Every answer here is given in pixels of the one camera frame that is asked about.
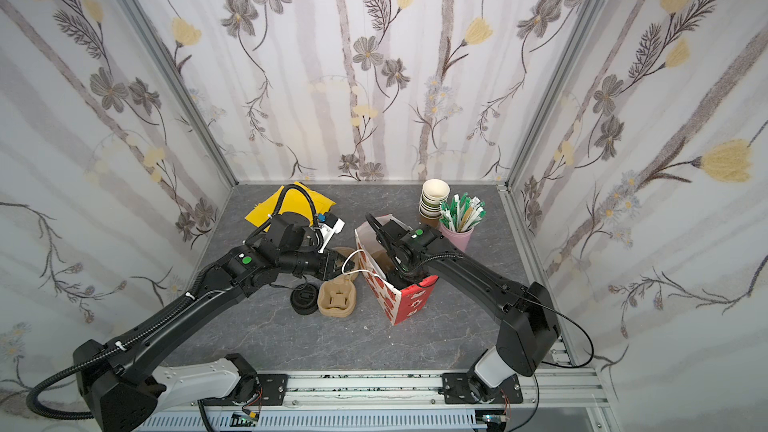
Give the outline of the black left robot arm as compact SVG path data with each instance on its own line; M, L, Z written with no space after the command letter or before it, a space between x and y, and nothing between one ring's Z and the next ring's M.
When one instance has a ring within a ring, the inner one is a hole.
M328 244L343 228L335 214L318 210L302 186L284 186L273 211L240 245L202 268L182 295L140 325L104 344L83 343L72 366L30 389L28 410L54 420L93 419L103 431L138 428L171 397L170 382L154 375L168 355L281 274L337 276L338 254ZM69 377L88 406L84 412L57 410L40 400Z

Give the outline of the brown pulp cup carrier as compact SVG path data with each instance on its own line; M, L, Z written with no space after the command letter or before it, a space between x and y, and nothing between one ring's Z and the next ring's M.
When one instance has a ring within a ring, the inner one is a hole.
M334 251L339 254L334 267L341 274L321 285L317 305L326 317L345 318L352 314L357 304L355 280L360 272L357 259L350 259L355 253L354 248L335 247Z

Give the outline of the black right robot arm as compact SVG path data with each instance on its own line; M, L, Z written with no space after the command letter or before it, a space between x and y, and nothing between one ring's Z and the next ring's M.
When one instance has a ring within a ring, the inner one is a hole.
M386 275L397 285L425 287L436 276L474 300L499 325L496 343L465 373L445 373L442 391L448 403L492 403L512 391L517 377L533 377L557 339L560 319L549 291L539 282L524 285L467 256L438 230L409 229L396 219L366 215L376 242L394 266Z

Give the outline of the red white paper bag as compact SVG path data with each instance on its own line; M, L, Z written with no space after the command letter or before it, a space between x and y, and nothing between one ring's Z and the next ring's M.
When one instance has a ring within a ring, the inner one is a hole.
M394 264L377 240L372 227L364 223L354 232L355 253L353 265L345 265L345 271L362 275L388 321L398 325L414 316L427 304L436 275L428 276L418 284L397 277Z

